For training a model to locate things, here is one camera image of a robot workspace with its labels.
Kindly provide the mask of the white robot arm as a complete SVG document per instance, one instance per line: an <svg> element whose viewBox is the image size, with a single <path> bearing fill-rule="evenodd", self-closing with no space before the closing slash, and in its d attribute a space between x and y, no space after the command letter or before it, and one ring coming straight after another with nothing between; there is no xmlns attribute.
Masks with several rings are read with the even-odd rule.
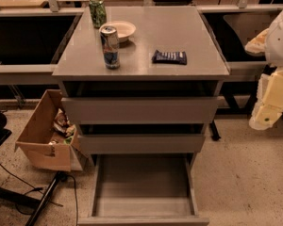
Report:
<svg viewBox="0 0 283 226"><path fill-rule="evenodd" d="M245 46L247 52L263 52L275 70L258 80L257 101L249 126L255 130L271 128L283 113L283 10L270 26Z"/></svg>

